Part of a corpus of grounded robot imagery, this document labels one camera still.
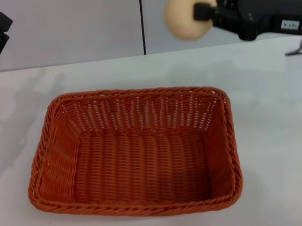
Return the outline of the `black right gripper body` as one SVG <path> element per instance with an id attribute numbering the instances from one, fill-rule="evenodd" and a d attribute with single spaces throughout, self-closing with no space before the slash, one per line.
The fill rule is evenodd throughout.
<path id="1" fill-rule="evenodd" d="M 264 33 L 302 34 L 302 0 L 238 0 L 237 9 L 243 41 Z"/>

